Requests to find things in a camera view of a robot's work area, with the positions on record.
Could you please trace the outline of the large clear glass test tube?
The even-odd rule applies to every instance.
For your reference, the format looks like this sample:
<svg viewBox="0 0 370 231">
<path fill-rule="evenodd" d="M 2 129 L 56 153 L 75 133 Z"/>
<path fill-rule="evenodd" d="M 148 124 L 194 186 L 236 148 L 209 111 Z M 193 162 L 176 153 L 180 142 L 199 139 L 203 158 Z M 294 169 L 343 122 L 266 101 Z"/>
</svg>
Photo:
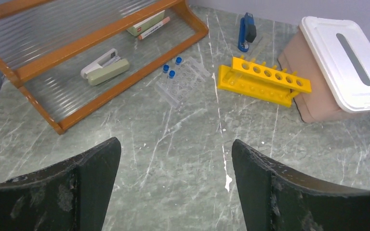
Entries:
<svg viewBox="0 0 370 231">
<path fill-rule="evenodd" d="M 240 58 L 244 61 L 247 61 L 247 69 L 249 69 L 251 63 L 255 62 L 257 57 L 260 55 L 260 53 L 266 48 L 266 46 L 271 42 L 271 36 L 267 33 L 260 36 L 258 41 L 249 46 L 249 51 L 246 53 L 247 55 L 241 55 Z M 237 82 L 240 82 L 242 79 L 242 74 L 239 72 L 235 72 L 230 70 L 225 74 L 225 76 L 222 78 L 221 82 L 226 83 L 229 85 L 236 85 Z"/>
</svg>

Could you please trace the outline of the blue capped test tube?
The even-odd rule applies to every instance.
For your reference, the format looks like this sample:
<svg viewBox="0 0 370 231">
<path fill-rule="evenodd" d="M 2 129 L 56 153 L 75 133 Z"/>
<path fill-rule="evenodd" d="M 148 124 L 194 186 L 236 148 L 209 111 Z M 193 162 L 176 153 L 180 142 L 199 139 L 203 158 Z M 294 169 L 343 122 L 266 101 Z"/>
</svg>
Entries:
<svg viewBox="0 0 370 231">
<path fill-rule="evenodd" d="M 163 66 L 163 73 L 167 74 L 167 73 L 168 73 L 168 71 L 169 71 L 169 69 L 170 69 L 169 65 L 165 64 L 165 65 Z"/>
</svg>

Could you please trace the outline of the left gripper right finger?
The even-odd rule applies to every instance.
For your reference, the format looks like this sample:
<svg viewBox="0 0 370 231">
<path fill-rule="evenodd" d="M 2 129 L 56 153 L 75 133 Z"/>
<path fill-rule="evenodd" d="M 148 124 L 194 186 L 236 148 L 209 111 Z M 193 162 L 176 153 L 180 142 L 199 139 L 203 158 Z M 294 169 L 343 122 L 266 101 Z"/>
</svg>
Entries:
<svg viewBox="0 0 370 231">
<path fill-rule="evenodd" d="M 241 140 L 232 163 L 249 231 L 370 231 L 370 190 L 311 177 Z"/>
</svg>

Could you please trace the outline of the metal tray lid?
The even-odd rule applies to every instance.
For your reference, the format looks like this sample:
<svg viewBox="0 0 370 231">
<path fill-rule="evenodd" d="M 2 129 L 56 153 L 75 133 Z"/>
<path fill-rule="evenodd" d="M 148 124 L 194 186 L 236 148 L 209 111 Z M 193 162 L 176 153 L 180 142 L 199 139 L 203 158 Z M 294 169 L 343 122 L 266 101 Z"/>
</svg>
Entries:
<svg viewBox="0 0 370 231">
<path fill-rule="evenodd" d="M 360 26 L 306 16 L 299 27 L 339 107 L 370 111 L 370 42 Z"/>
</svg>

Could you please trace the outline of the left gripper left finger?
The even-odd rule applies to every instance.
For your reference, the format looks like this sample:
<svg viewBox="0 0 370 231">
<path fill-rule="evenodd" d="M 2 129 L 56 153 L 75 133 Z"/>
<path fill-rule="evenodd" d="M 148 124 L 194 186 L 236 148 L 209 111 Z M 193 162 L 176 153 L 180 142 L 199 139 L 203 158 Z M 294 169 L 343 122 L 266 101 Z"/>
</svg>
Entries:
<svg viewBox="0 0 370 231">
<path fill-rule="evenodd" d="M 112 137 L 76 156 L 0 182 L 0 231 L 99 231 L 121 157 Z"/>
</svg>

